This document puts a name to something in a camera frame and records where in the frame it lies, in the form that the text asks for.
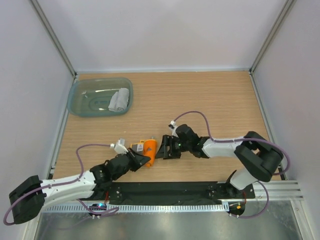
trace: wooden table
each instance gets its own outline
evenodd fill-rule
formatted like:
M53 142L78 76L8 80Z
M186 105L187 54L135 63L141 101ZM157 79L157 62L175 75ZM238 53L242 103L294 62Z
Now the wooden table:
M126 146L154 136L160 146L162 135L171 134L168 124L179 114L203 112L215 138L234 138L256 131L267 138L267 131L245 71L234 72L152 72L82 74L79 80L125 77L133 84L133 104L128 113L113 117L69 115L54 172L54 178L76 175L80 165L75 150L88 143L110 144L124 138ZM187 114L177 124L188 124L199 136L207 136L204 119ZM92 146L80 150L84 169L111 159L116 152ZM225 181L243 166L237 158L195 158L185 152L181 159L156 159L151 168L128 172L119 182Z

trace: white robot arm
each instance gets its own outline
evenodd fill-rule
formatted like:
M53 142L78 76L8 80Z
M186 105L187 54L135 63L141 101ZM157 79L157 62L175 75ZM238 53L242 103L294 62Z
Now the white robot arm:
M7 225L28 222L40 211L56 204L77 199L104 199L113 181L128 171L137 171L150 161L150 157L140 155L131 148L116 146L114 149L122 153L80 175L51 180L40 180L38 175L34 175L26 179L9 194L14 221Z
M181 152L189 151L197 158L234 157L244 168L234 171L228 178L235 189L243 190L257 182L269 182L283 159L283 153L269 144L246 139L265 140L258 133L250 131L237 138L199 137L186 124L180 126L172 121L169 125L172 135L164 135L156 158L180 158Z

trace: white wall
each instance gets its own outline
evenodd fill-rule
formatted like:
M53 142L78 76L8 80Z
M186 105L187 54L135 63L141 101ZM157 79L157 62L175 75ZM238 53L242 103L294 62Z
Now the white wall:
M0 7L0 216L9 193L46 177L72 76L29 1ZM0 224L0 239L21 239L25 224Z
M251 67L285 0L39 0L77 71Z
M255 73L276 141L320 226L320 1L294 5Z

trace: white towel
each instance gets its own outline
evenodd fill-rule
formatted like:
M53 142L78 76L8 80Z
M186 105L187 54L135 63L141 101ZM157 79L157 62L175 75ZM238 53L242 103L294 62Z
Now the white towel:
M128 106L129 101L129 89L120 88L111 98L109 104L109 111L121 112L125 110Z
M118 92L116 91L115 94L111 97L110 104L108 106L109 111L116 112L116 102L118 98Z

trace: purple cable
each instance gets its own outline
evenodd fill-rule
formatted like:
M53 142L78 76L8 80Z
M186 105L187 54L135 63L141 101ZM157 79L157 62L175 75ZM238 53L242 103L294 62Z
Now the purple cable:
M191 114L191 113L196 113L196 114L200 114L204 121L205 121L205 125L206 125L206 128L207 128L207 131L208 131L208 135L209 135L209 138L214 142L214 143L217 143L217 144L226 144L226 143L233 143L233 142L250 142L250 141L254 141L254 142L260 142L260 143L264 143L264 144L268 144L276 149L278 149L279 151L281 151L283 153L283 155L285 156L286 160L287 160L287 165L285 167L285 169L281 172L277 172L277 173L274 173L273 175L276 176L276 175L281 175L281 174L284 174L285 172L288 171L288 169L290 168L290 165L291 165L291 160L290 160L290 157L288 155L288 153L280 146L278 146L277 144L273 143L273 142L270 142L270 141L267 141L267 140L264 140L264 139L259 139L259 138L236 138L234 140L218 140L218 139L214 139L211 135L211 132L210 132L210 127L209 127L209 122L208 122L208 119L207 117L200 111L187 111L187 112L184 112L182 114L180 114L178 117L176 117L174 119L174 121L176 122L179 118L181 118L182 116L186 115L186 114Z
M265 202L265 206L263 207L263 209L260 212L258 212L257 214L251 215L251 216L238 216L237 217L237 215L232 214L232 213L231 213L231 216L239 218L239 219L253 219L253 218L259 217L261 214L263 214L267 210L267 208L269 207L269 202L270 202L268 190L266 189L265 185L262 184L262 182L260 182L260 181L257 181L257 182L263 187L263 189L265 191L265 195L266 195L266 202Z
M8 222L7 221L7 218L10 214L10 212L12 211L12 209L20 202L22 201L23 199L25 199L26 197L28 197L29 195L33 194L33 193L36 193L38 191L41 191L42 189L47 189L47 188L51 188L51 187L58 187L58 186L64 186L64 185L68 185L68 184L73 184L75 183L76 181L78 181L84 174L84 164L81 160L81 157L79 155L79 150L82 149L82 148L85 148L85 147L89 147L89 146L101 146L101 147L110 147L110 144L100 144L100 143L90 143L90 144L85 144L85 145L82 145L82 146L79 146L76 150L75 150L75 154L79 160L79 163L80 163L80 166L81 166L81 172L79 174L79 177L77 177L76 179L72 180L72 181L66 181L66 182L61 182L61 183L54 183L54 184L48 184L48 185L45 185L45 186L41 186L41 187L38 187L34 190L31 190L29 192L27 192L26 194L24 194L23 196L19 197L10 207L9 209L5 212L4 216L3 216L3 224L6 225L6 226L12 226L14 225L15 223L14 222Z
M260 142L260 143L264 143L264 144L269 144L270 146L278 149L279 151L281 151L283 153L283 155L285 156L286 160L287 160L287 165L286 165L286 168L282 171L282 172L277 172L277 173L274 173L273 175L281 175L283 173L285 173L286 171L288 171L288 169L290 168L290 165L291 165L291 160L290 160L290 157L288 155L288 153L283 149L281 148L280 146L278 146L277 144L273 143L273 142L270 142L270 141L267 141L267 140L263 140L263 139L259 139L259 138L237 138L237 139L234 139L234 140L217 140L217 139L214 139L211 135L211 132L210 132L210 127L209 127L209 122L208 122L208 119L207 117L200 111L187 111L187 112L184 112L182 114L180 114L178 117L176 117L174 119L174 121L176 122L179 118L181 118L182 116L186 115L186 114L191 114L191 113L195 113L195 114L200 114L204 121L205 121L205 124L206 124L206 129L208 131L208 135L210 137L210 139L214 142L214 143L217 143L217 144L223 144L223 143L233 143L233 142L244 142L244 141L252 141L252 142ZM269 193L268 193L268 190L266 189L265 185L262 184L262 182L260 181L257 181L262 187L263 189L265 190L265 194L266 194L266 203L265 203L265 206L264 208L257 214L255 215L252 215L252 216L239 216L240 219L252 219L252 218L255 218L255 217L258 217L260 216L261 214L263 214L266 209L268 208L269 206Z

